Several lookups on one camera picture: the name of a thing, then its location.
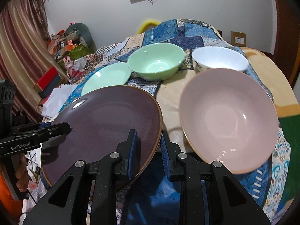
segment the human hand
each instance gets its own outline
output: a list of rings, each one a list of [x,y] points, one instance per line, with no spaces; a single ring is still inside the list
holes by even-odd
[[[25,192],[28,188],[28,182],[29,182],[29,176],[26,169],[25,154],[24,153],[19,154],[19,158],[20,158],[19,166],[16,169],[16,177],[18,179],[16,185],[21,192]],[[0,163],[0,174],[2,175],[1,163]]]

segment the pink bowl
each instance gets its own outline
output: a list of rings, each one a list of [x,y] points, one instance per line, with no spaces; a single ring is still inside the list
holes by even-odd
[[[184,134],[205,162],[233,174],[260,167],[276,144],[278,118],[265,90],[244,73],[211,69],[185,86],[179,105]]]

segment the yellow chair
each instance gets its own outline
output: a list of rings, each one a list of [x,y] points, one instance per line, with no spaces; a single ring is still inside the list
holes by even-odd
[[[145,31],[147,31],[149,26],[154,26],[155,27],[155,26],[158,26],[159,24],[160,24],[160,22],[157,22],[155,20],[147,20],[139,28],[138,34],[141,34],[141,33],[144,33]]]

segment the mint green bowl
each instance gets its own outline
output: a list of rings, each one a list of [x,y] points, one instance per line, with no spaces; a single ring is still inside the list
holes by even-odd
[[[174,44],[155,43],[144,46],[128,58],[128,67],[144,80],[166,80],[174,75],[185,52]]]

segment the metal bolt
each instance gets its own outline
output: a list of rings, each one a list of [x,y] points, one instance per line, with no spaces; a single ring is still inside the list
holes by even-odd
[[[178,157],[180,158],[180,159],[185,159],[185,158],[187,158],[188,156],[187,156],[187,154],[185,154],[185,153],[179,153],[178,154]]]
[[[215,167],[221,167],[221,166],[222,166],[222,163],[219,162],[219,161],[214,161],[213,165],[214,165]]]
[[[113,158],[113,159],[115,159],[115,158],[118,158],[119,155],[120,155],[119,153],[113,152],[112,154],[110,154],[110,157]]]
[[[84,164],[83,161],[77,161],[77,162],[75,163],[75,166],[76,166],[76,167],[82,167],[83,164]]]

